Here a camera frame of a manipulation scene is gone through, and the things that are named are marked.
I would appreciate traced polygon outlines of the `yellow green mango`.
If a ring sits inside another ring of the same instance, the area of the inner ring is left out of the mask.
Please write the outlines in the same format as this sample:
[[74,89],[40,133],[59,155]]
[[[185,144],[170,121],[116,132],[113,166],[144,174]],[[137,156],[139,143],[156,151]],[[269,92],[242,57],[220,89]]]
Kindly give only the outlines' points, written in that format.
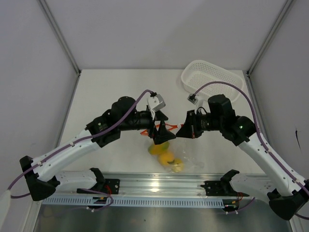
[[168,150],[169,145],[170,145],[169,142],[164,142],[164,143],[159,144],[159,145],[152,144],[152,145],[149,146],[148,152],[151,155],[160,155],[160,154],[162,154],[162,153],[164,153]]

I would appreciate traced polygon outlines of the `orange fruit with leaf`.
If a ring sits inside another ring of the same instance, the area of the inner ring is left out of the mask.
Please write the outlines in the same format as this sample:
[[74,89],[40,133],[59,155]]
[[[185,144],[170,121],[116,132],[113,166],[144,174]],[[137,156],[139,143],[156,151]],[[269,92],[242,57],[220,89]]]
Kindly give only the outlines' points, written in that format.
[[164,152],[158,156],[158,162],[162,166],[169,166],[174,161],[174,154],[172,152]]

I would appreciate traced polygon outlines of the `clear orange zip top bag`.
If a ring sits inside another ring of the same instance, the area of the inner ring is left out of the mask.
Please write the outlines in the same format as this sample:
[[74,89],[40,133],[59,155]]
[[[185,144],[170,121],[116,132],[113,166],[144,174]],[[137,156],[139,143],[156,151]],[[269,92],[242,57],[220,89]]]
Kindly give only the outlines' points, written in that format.
[[[174,154],[174,159],[180,158],[183,161],[184,169],[182,172],[193,173],[195,171],[201,171],[205,167],[204,162],[202,162],[201,159],[197,157],[197,154],[194,153],[194,149],[189,145],[189,143],[185,139],[183,138],[174,139],[170,140],[169,143],[170,145],[166,152],[172,152]],[[152,156],[154,157],[154,160],[158,162],[159,155],[152,155]],[[169,166],[162,166],[162,167],[167,172],[171,172]]]

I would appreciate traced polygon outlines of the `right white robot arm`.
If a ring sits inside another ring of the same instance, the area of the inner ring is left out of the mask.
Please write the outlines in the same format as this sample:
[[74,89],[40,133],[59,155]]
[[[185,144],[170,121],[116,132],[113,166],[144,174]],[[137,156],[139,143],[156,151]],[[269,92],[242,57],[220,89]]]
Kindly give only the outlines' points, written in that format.
[[269,145],[255,124],[246,116],[237,116],[230,99],[215,95],[208,99],[210,112],[187,111],[177,137],[195,139],[204,131],[219,131],[249,155],[269,177],[266,184],[255,178],[230,170],[221,177],[220,188],[226,195],[235,191],[267,203],[284,220],[290,220],[309,200],[309,182],[297,174]]

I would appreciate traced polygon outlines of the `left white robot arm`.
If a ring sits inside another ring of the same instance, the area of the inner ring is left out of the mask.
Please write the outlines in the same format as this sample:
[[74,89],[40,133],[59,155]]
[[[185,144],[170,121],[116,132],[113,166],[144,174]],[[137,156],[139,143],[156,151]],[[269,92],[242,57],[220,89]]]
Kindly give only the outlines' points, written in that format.
[[118,140],[122,131],[146,130],[155,145],[175,139],[166,129],[168,117],[161,112],[165,102],[161,95],[147,99],[146,110],[137,111],[136,100],[121,97],[101,116],[86,125],[66,144],[37,158],[25,156],[20,165],[30,196],[41,201],[56,192],[100,193],[107,191],[106,180],[98,168],[86,171],[64,171],[72,162]]

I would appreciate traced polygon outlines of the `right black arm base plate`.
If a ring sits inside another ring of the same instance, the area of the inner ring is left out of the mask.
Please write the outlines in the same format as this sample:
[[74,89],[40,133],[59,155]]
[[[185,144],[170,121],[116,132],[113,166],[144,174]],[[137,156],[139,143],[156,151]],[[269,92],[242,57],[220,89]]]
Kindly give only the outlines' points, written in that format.
[[205,190],[207,196],[236,197],[238,195],[231,185],[224,181],[208,180],[200,186]]

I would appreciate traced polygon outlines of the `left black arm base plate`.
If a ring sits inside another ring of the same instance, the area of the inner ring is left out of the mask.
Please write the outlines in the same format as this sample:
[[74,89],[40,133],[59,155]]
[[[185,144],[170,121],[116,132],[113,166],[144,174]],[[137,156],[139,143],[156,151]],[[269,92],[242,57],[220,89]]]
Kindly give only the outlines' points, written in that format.
[[84,188],[78,188],[77,193],[85,193],[85,194],[90,194],[92,191],[99,191],[103,193],[107,193],[109,195],[111,194],[118,194],[119,193],[119,188],[120,188],[120,179],[105,179],[105,183],[98,183],[95,184],[92,188],[90,189],[84,189]]

